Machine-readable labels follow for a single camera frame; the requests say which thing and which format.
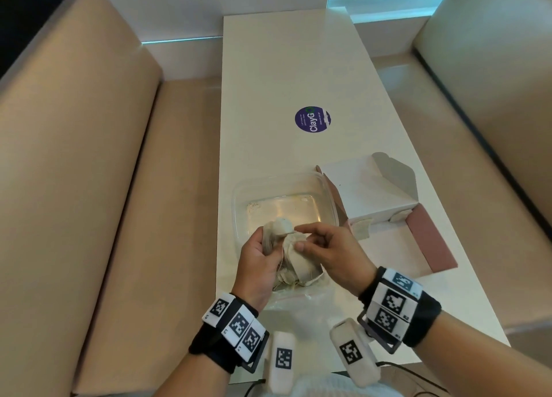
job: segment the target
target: black cable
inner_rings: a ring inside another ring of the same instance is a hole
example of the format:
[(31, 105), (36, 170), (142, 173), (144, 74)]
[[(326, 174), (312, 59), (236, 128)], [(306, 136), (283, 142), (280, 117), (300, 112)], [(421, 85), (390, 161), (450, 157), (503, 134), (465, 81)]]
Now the black cable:
[(394, 363), (394, 362), (386, 362), (386, 361), (384, 361), (384, 360), (381, 361), (381, 362), (376, 362), (376, 366), (377, 366), (377, 367), (381, 367), (381, 366), (383, 366), (383, 365), (389, 365), (389, 366), (392, 366), (392, 367), (396, 367), (396, 368), (398, 368), (398, 369), (402, 369), (403, 371), (406, 371), (406, 372), (408, 372), (408, 373), (410, 373), (410, 374), (412, 374), (412, 375), (415, 375), (415, 376), (418, 377), (419, 379), (423, 379), (426, 383), (431, 384), (433, 387), (437, 387), (439, 390), (444, 391), (445, 393), (448, 393), (448, 390), (447, 390), (446, 388), (441, 387), (439, 384), (436, 384), (436, 383), (434, 383), (433, 381), (430, 381), (430, 380), (428, 380), (427, 378), (422, 377), (420, 374), (417, 374), (417, 373), (415, 373), (414, 371), (412, 371), (412, 370), (410, 370), (410, 369), (408, 369), (408, 368), (403, 367), (402, 365), (396, 364), (396, 363)]
[(438, 394), (432, 393), (431, 391), (420, 391), (419, 393), (414, 394), (412, 397), (418, 397), (418, 395), (434, 395), (435, 397), (440, 397)]
[(251, 384), (249, 386), (249, 388), (247, 389), (247, 391), (244, 394), (244, 397), (247, 397), (249, 395), (249, 393), (251, 393), (251, 390), (253, 389), (253, 387), (255, 387), (259, 384), (264, 384), (265, 382), (267, 382), (267, 381), (264, 378), (261, 378), (261, 379), (258, 379), (257, 381), (255, 381), (253, 384)]

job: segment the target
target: clear plastic container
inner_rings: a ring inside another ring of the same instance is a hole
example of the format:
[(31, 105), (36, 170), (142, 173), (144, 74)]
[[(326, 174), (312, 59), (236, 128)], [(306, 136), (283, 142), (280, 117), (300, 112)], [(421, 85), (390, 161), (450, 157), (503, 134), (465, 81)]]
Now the clear plastic container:
[(285, 217), (294, 226), (321, 221), (339, 225), (326, 179), (318, 172), (284, 174), (240, 182), (232, 198), (238, 250), (259, 226)]

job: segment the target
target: beige fabric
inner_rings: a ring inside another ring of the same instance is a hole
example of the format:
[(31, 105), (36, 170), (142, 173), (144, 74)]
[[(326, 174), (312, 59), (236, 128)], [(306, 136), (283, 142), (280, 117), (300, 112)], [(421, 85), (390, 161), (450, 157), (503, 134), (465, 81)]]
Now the beige fabric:
[(71, 390), (160, 69), (77, 0), (0, 94), (0, 394)]
[(74, 391), (158, 387), (215, 299), (220, 78), (162, 84)]
[(552, 317), (552, 244), (411, 56), (374, 64), (502, 326)]
[(444, 0), (415, 45), (552, 223), (552, 0)]

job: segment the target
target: purple circular sticker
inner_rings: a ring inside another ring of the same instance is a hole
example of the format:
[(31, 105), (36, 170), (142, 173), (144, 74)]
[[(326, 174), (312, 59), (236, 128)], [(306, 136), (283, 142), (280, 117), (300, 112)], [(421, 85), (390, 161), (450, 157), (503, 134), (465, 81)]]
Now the purple circular sticker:
[(328, 111), (319, 107), (304, 107), (295, 114), (297, 126), (308, 133), (321, 133), (331, 122)]

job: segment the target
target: person's right hand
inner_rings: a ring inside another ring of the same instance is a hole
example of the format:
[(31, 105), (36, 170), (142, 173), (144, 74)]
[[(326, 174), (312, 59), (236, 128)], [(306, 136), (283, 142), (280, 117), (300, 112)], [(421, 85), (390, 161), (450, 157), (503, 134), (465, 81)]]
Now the person's right hand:
[(328, 275), (353, 295), (359, 296), (374, 280), (376, 266), (347, 228), (312, 223), (295, 230), (311, 233), (307, 241), (295, 243), (297, 252), (321, 263)]

